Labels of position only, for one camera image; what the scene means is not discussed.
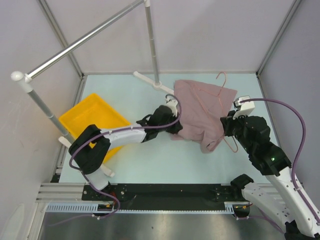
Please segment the pink tank top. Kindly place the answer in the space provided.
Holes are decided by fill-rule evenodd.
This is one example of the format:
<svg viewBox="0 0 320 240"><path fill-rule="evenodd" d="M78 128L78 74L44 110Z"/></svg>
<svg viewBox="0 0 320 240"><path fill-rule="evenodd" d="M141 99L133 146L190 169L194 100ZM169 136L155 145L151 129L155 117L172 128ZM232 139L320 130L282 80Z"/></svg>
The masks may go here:
<svg viewBox="0 0 320 240"><path fill-rule="evenodd" d="M218 94L221 87L215 84L194 80L180 79L175 81L174 95L178 98L182 107L182 114L179 120L182 125L182 130L170 137L174 141L186 140L196 142L200 145L201 152L208 154L214 151L215 141L224 134L220 118L228 115L238 91L226 87L222 90L220 94L224 107L224 113L222 113L219 101L216 97L211 96L204 91L197 90L197 94L217 125L217 128L215 128L198 103L192 89L193 84L214 95Z"/></svg>

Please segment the pink wire hanger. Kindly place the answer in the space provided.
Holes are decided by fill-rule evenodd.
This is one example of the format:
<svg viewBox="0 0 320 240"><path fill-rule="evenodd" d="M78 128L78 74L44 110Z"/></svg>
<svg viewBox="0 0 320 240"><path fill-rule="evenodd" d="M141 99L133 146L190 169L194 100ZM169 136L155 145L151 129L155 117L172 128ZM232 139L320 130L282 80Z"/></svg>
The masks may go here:
<svg viewBox="0 0 320 240"><path fill-rule="evenodd" d="M222 86L220 87L218 94L213 94L213 93L205 90L204 88L201 88L201 87L196 86L195 84L193 84L193 86L192 86L192 90L193 90L193 92L194 92L194 95L195 95L198 103L200 104L201 108L203 109L203 111L204 111L205 115L207 116L207 118L209 119L210 123L211 123L215 128L218 128L218 125L215 123L215 121L213 120L213 118L210 116L208 110L206 109L206 107L205 107L203 101L201 100L201 98L199 97L197 91L199 91L199 92L200 92L200 91L205 92L206 94L211 95L211 96L217 98L217 100L218 100L218 102L219 102L219 105L220 105L220 108L221 108L221 112L224 113L225 110L224 110L223 102L222 102L222 100L221 100L221 92L222 92L222 90L225 88L225 84L227 83L228 78L227 78L227 74L226 74L225 71L220 71L220 72L217 74L217 76L216 76L215 79L217 80L221 74L224 75L224 82L223 82ZM233 136L232 136L231 138L232 138L232 140L233 140L233 142L234 142L235 149L231 147L230 143L226 140L225 135L222 134L222 135L219 137L219 139L218 139L217 141L215 141L214 150L215 150L216 147L219 145L219 143L220 143L221 141L223 141L223 142L226 143L226 145L228 146L228 148L229 148L233 153L237 153L237 152L239 151L238 144L236 143L236 140L235 140L235 138L234 138Z"/></svg>

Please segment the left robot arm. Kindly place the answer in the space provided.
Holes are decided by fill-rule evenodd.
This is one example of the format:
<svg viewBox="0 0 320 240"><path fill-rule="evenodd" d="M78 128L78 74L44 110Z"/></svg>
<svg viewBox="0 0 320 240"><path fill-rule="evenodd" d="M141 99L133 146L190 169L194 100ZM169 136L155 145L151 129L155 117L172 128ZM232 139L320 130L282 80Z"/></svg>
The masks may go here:
<svg viewBox="0 0 320 240"><path fill-rule="evenodd" d="M102 132L95 124L91 124L69 147L69 165L80 171L98 199L105 200L111 193L109 181L102 170L108 151L128 144L151 141L160 132L177 134L183 128L180 113L181 104L171 99L133 125Z"/></svg>

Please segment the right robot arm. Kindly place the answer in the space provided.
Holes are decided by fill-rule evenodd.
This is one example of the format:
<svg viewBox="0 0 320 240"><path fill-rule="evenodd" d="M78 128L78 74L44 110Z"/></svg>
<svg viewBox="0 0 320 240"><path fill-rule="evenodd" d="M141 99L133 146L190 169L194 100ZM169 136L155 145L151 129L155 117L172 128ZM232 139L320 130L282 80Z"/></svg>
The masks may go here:
<svg viewBox="0 0 320 240"><path fill-rule="evenodd" d="M292 164L284 151L270 140L271 129L266 120L259 116L240 116L230 111L221 117L224 135L235 137L248 154L251 164L272 184L281 196L280 204L247 175L243 174L233 180L237 183L230 188L231 196L242 201L244 198L270 217L283 230L287 240L318 240L320 223L301 197L304 192L296 177L291 177Z"/></svg>

